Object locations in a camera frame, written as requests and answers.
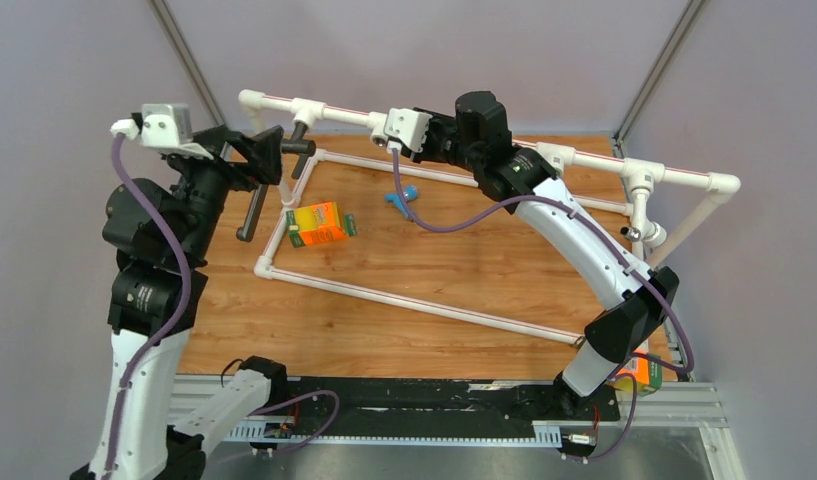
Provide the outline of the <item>black long-handle water faucet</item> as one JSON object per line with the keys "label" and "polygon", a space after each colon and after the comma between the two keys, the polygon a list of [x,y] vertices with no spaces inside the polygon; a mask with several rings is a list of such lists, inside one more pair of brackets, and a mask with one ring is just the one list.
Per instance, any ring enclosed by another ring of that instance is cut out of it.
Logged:
{"label": "black long-handle water faucet", "polygon": [[[293,180],[298,180],[309,160],[315,153],[316,143],[311,139],[306,139],[305,135],[309,127],[302,122],[296,122],[294,131],[289,139],[282,142],[282,152],[297,155],[297,162],[290,175]],[[236,231],[236,238],[243,242],[251,242],[260,219],[263,205],[266,199],[268,186],[260,184],[254,191],[244,219],[243,225]]]}

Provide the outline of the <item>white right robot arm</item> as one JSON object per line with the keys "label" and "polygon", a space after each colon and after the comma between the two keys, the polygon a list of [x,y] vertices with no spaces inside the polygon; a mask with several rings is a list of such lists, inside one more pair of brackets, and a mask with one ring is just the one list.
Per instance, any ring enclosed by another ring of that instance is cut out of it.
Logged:
{"label": "white right robot arm", "polygon": [[622,247],[574,199],[560,172],[536,149],[517,145],[505,106],[490,91],[457,98],[453,115],[415,107],[398,120],[401,153],[470,172],[479,190],[540,233],[590,286],[602,313],[589,323],[574,359],[556,377],[554,402],[576,419],[595,402],[594,392],[634,351],[673,319],[679,279],[668,267],[653,270]]}

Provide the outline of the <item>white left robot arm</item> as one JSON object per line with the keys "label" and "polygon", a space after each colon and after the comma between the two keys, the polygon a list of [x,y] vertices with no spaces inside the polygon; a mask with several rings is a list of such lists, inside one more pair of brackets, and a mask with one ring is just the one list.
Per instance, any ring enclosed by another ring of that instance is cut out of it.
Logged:
{"label": "white left robot arm", "polygon": [[232,191],[275,185],[285,138],[212,127],[158,145],[180,177],[164,188],[124,177],[106,205],[103,237],[116,250],[108,322],[113,368],[101,438],[78,479],[197,479],[247,415],[290,399],[284,365],[252,356],[192,413],[170,422],[176,372],[208,278],[206,253]]}

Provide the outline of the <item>orange box near right arm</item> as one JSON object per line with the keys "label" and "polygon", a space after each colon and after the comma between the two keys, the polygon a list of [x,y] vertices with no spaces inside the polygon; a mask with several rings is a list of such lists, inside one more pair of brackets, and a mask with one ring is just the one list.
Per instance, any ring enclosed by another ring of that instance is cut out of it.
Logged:
{"label": "orange box near right arm", "polygon": [[646,396],[660,390],[663,379],[663,368],[659,364],[633,355],[610,385],[616,390]]}

